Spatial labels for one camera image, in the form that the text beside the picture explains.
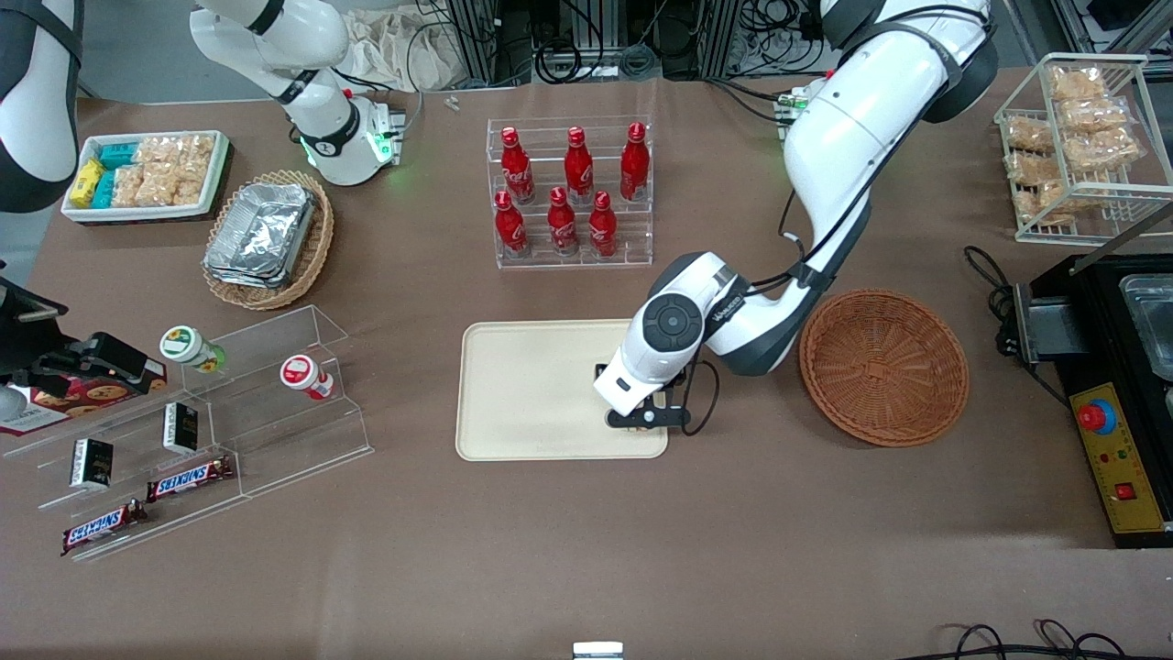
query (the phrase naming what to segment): red button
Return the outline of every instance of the red button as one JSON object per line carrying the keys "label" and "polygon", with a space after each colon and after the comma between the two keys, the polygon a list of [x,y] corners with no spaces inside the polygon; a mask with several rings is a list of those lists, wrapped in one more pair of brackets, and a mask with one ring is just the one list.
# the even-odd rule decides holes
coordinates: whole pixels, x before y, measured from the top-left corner
{"label": "red button", "polygon": [[1076,420],[1080,427],[1093,433],[1107,426],[1107,415],[1104,414],[1104,409],[1091,403],[1079,407]]}

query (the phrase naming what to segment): white robotic arm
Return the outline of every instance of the white robotic arm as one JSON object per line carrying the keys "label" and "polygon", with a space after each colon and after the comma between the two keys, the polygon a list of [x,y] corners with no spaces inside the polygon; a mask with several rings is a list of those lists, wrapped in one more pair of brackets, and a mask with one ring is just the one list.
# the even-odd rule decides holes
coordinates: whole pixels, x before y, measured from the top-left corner
{"label": "white robotic arm", "polygon": [[[847,9],[836,12],[839,5]],[[845,60],[833,76],[806,88],[807,106],[785,145],[814,247],[786,274],[762,283],[789,279],[778,299],[762,295],[713,252],[672,261],[595,381],[617,414],[629,416],[670,382],[701,342],[737,375],[761,376],[782,362],[863,231],[869,188],[891,152],[921,118],[950,118],[992,80],[997,57],[988,12],[986,0],[825,0],[828,36],[838,36]],[[678,325],[665,325],[676,308],[687,311],[679,335]],[[682,339],[693,336],[683,346]]]}
{"label": "white robotic arm", "polygon": [[[347,98],[326,70],[343,61],[350,45],[332,6],[320,0],[199,4],[206,8],[190,19],[196,45],[285,107],[311,163],[327,181],[353,185],[394,162],[387,107]],[[0,0],[0,211],[42,209],[73,179],[81,25],[82,0]]]}

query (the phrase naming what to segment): brown wicker basket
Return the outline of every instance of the brown wicker basket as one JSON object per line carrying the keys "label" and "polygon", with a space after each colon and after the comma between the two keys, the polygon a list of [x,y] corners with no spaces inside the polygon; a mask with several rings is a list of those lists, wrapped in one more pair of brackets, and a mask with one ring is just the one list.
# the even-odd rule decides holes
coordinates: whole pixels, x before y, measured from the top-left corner
{"label": "brown wicker basket", "polygon": [[298,256],[297,266],[293,268],[293,280],[286,286],[280,288],[260,288],[257,286],[229,284],[228,281],[213,278],[208,271],[204,271],[204,279],[217,298],[243,307],[265,311],[292,302],[304,295],[310,290],[310,286],[313,285],[313,280],[318,278],[321,266],[326,263],[330,240],[334,237],[334,211],[330,206],[330,198],[326,197],[326,191],[321,189],[321,184],[310,175],[287,170],[262,173],[238,188],[236,192],[232,192],[232,196],[221,207],[219,215],[216,216],[216,223],[212,225],[211,234],[208,237],[209,245],[216,239],[216,232],[224,224],[224,216],[228,215],[228,209],[236,200],[236,196],[240,193],[240,190],[244,190],[245,185],[252,183],[276,183],[279,185],[296,183],[307,190],[312,190],[318,198],[318,203],[313,209],[313,217],[310,219],[312,224],[305,234],[305,241],[301,244],[301,253]]}
{"label": "brown wicker basket", "polygon": [[860,288],[820,306],[802,329],[802,381],[848,434],[882,447],[929,443],[961,417],[969,367],[949,326],[921,302]]}

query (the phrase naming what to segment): yellow snack box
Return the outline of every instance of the yellow snack box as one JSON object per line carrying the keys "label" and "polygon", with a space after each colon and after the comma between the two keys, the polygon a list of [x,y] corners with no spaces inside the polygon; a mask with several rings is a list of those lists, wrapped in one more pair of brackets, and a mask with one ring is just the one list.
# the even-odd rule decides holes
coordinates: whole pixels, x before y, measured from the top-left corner
{"label": "yellow snack box", "polygon": [[94,200],[94,190],[97,189],[97,182],[101,181],[103,173],[106,173],[106,168],[97,162],[97,158],[90,158],[81,165],[81,169],[77,170],[77,177],[74,178],[73,188],[69,189],[69,200],[73,205],[81,209],[89,207]]}

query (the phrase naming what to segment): coca-cola bottle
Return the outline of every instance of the coca-cola bottle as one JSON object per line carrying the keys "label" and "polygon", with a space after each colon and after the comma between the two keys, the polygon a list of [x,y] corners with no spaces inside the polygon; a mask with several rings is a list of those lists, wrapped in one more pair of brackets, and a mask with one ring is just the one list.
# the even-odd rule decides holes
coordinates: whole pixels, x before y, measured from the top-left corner
{"label": "coca-cola bottle", "polygon": [[529,164],[529,154],[522,148],[517,137],[517,129],[511,125],[502,128],[501,143],[506,148],[501,154],[506,185],[518,204],[528,204],[534,200],[534,169]]}
{"label": "coca-cola bottle", "polygon": [[619,157],[619,195],[629,202],[647,199],[647,169],[652,159],[644,144],[646,136],[647,127],[638,121],[628,127],[628,145]]}
{"label": "coca-cola bottle", "polygon": [[554,251],[560,257],[571,257],[578,252],[578,236],[575,234],[575,209],[567,204],[567,189],[555,185],[550,190],[550,210],[545,213],[550,223]]}
{"label": "coca-cola bottle", "polygon": [[611,210],[611,196],[606,190],[595,193],[595,210],[590,213],[590,244],[599,258],[615,256],[615,230],[618,219]]}
{"label": "coca-cola bottle", "polygon": [[529,240],[526,237],[526,220],[513,205],[509,192],[501,190],[494,202],[497,206],[497,236],[501,236],[501,244],[504,246],[506,257],[524,258],[529,256]]}
{"label": "coca-cola bottle", "polygon": [[576,206],[584,206],[591,203],[591,195],[595,192],[595,163],[586,150],[586,132],[579,125],[571,125],[567,131],[567,188],[570,192],[570,203]]}

